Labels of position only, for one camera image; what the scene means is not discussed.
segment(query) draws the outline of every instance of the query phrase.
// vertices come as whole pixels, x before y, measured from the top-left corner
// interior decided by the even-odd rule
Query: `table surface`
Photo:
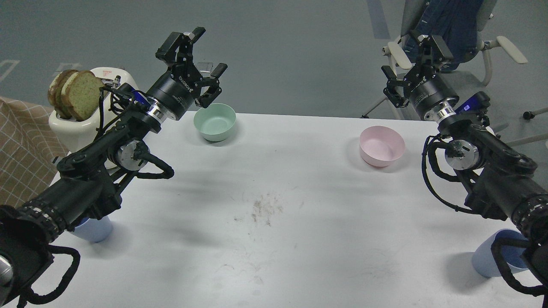
[[[45,307],[541,306],[472,268],[473,251],[513,225],[455,213],[428,192],[420,153],[435,123],[238,114],[235,134],[212,143],[193,115],[147,136],[175,176],[132,181],[108,239],[65,232],[54,242],[82,261]],[[358,137],[374,125],[406,142],[386,168],[359,156]],[[462,204],[460,184],[432,181]],[[70,263],[55,261],[36,292]],[[539,284],[528,271],[517,278]]]

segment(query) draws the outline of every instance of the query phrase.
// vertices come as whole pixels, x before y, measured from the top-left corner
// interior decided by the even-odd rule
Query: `green bowl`
[[[194,126],[209,141],[222,141],[234,131],[236,113],[229,105],[214,103],[199,109],[194,115]]]

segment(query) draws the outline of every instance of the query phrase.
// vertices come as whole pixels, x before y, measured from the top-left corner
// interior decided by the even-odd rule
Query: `bread slice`
[[[67,79],[77,72],[77,70],[66,70],[60,72],[49,85],[48,101],[55,109],[55,112],[57,112],[59,117],[62,119],[70,119],[72,115],[70,114],[68,108],[61,102],[61,90]]]
[[[71,75],[61,90],[61,102],[78,121],[85,121],[99,107],[99,88],[104,86],[101,79],[90,71],[80,71]]]

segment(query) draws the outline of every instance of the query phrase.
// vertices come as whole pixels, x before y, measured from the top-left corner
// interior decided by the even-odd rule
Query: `black cable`
[[[55,288],[55,290],[51,291],[50,293],[46,295],[38,295],[32,290],[31,286],[21,292],[17,308],[25,307],[27,302],[35,305],[43,305],[55,300],[56,298],[61,296],[61,294],[66,290],[72,278],[76,274],[76,271],[78,270],[78,266],[80,264],[80,253],[76,249],[70,247],[48,245],[48,251],[52,254],[68,254],[72,256],[71,265],[61,278],[61,282],[59,282],[57,288]]]
[[[116,182],[119,178],[125,176],[126,174],[128,174],[127,170],[121,168],[111,174],[110,178],[112,179],[112,182]]]
[[[424,147],[423,147],[423,158],[422,158],[422,164],[421,164],[421,171],[423,173],[423,179],[424,179],[424,183],[426,184],[426,187],[428,188],[428,190],[430,191],[430,193],[436,198],[438,199],[441,203],[445,204],[446,206],[450,207],[451,209],[454,209],[455,212],[463,212],[463,213],[466,213],[466,214],[479,214],[479,213],[476,213],[474,212],[473,210],[471,209],[467,209],[467,208],[463,208],[463,207],[460,207],[460,206],[456,206],[452,203],[449,203],[447,201],[445,201],[442,197],[440,197],[436,191],[434,190],[434,188],[432,187],[432,184],[430,183],[430,179],[428,178],[428,173],[426,172],[426,155],[428,153],[428,150],[429,150],[429,146],[432,142],[435,142],[435,140],[441,140],[441,138],[439,137],[439,135],[437,136],[428,136],[426,138],[426,141],[424,142]]]
[[[117,115],[116,117],[114,117],[114,119],[112,119],[110,122],[107,123],[107,125],[105,125],[105,131],[111,126],[113,125],[116,121],[118,121],[123,115],[124,113],[127,111],[127,109],[123,110],[119,115]]]
[[[449,175],[441,171],[441,168],[439,167],[438,158],[436,157],[436,150],[437,149],[446,150],[448,147],[449,145],[447,144],[447,142],[443,142],[443,141],[432,142],[428,146],[428,162],[430,163],[430,167],[432,167],[432,171],[434,172],[434,174],[436,174],[440,178],[449,182],[460,182],[458,176]]]
[[[160,170],[162,170],[162,173],[139,172],[137,173],[137,175],[135,175],[138,179],[170,179],[173,177],[173,175],[175,175],[175,171],[173,171],[173,168],[165,161],[150,154],[148,147],[142,142],[137,144],[137,147],[135,148],[135,152],[133,154],[133,159],[142,159],[144,161],[150,162],[158,167]]]
[[[122,100],[120,98],[118,98],[116,101],[114,101],[114,92],[110,95],[110,110],[115,114],[115,115],[119,115],[120,113],[122,113],[126,107],[122,106]]]
[[[514,290],[523,293],[529,294],[532,296],[548,295],[548,289],[543,285],[535,287],[525,287],[517,279],[514,278],[510,267],[502,255],[503,246],[512,246],[517,248],[529,248],[532,244],[529,241],[523,241],[521,239],[513,238],[497,238],[491,245],[491,253],[495,259],[497,268],[499,269],[500,274],[502,275],[504,281]]]
[[[138,173],[138,171],[127,173],[124,178],[116,185],[116,192],[122,193],[122,191],[129,185],[129,182],[131,182],[131,180],[133,180],[133,178],[136,177]]]
[[[104,134],[104,129],[103,129],[103,124],[105,122],[105,108],[103,107],[103,100],[105,100],[105,92],[104,92],[104,89],[105,87],[101,87],[99,89],[100,91],[100,94],[99,94],[99,127],[97,128],[97,134],[95,135],[95,138],[93,139],[93,141],[97,140],[99,137],[103,136]]]

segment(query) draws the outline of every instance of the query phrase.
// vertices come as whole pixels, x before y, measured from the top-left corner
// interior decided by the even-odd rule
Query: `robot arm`
[[[85,217],[101,219],[120,209],[121,193],[133,178],[169,179],[174,175],[167,163],[149,152],[143,138],[148,132],[158,133],[166,118],[179,120],[193,102],[207,107],[220,94],[218,78],[226,64],[219,64],[210,77],[202,77],[192,63],[192,45],[204,32],[198,27],[192,33],[171,33],[156,53],[168,65],[167,72],[146,93],[127,84],[103,88],[124,106],[116,125],[106,132],[100,127],[90,145],[62,159],[57,165],[61,179],[36,198],[17,209],[0,206],[1,305],[17,296],[24,306],[27,301],[45,304],[61,295],[76,273],[79,254],[51,243]],[[200,95],[203,87],[209,88]],[[118,167],[113,174],[104,166],[107,159]],[[147,162],[162,172],[139,172]],[[55,291],[35,294],[33,282],[58,253],[73,256],[71,267]]]
[[[456,211],[491,219],[510,218],[527,241],[495,242],[492,251],[499,270],[505,281],[519,292],[534,296],[548,294],[548,192],[532,179],[537,164],[486,130],[489,99],[484,93],[468,100],[466,108],[453,110],[459,97],[439,75],[439,68],[453,58],[449,49],[439,36],[417,32],[411,35],[419,44],[416,64],[403,79],[397,79],[390,67],[383,66],[388,79],[384,93],[395,107],[410,103],[421,119],[438,124],[439,134],[427,139],[423,152],[423,176],[428,188]],[[439,169],[437,149],[445,150],[446,161],[456,175]],[[450,204],[433,191],[426,174],[427,156],[437,176],[460,182],[466,188],[467,208]],[[478,175],[475,171],[480,168],[483,171]],[[522,258],[542,286],[524,287],[514,279],[500,255],[503,245],[526,248]]]

